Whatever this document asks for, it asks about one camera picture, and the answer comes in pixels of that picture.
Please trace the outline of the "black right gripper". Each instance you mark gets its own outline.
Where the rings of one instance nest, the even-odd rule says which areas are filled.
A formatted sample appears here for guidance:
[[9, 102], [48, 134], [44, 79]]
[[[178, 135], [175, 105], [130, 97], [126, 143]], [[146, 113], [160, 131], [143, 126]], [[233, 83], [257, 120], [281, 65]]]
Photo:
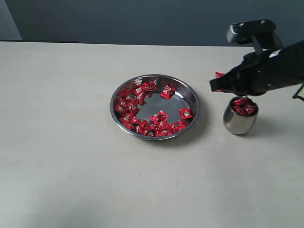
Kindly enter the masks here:
[[304, 42], [270, 52], [255, 63], [243, 61], [226, 75], [210, 80], [212, 92], [222, 91], [239, 97], [260, 96], [268, 91], [304, 82]]

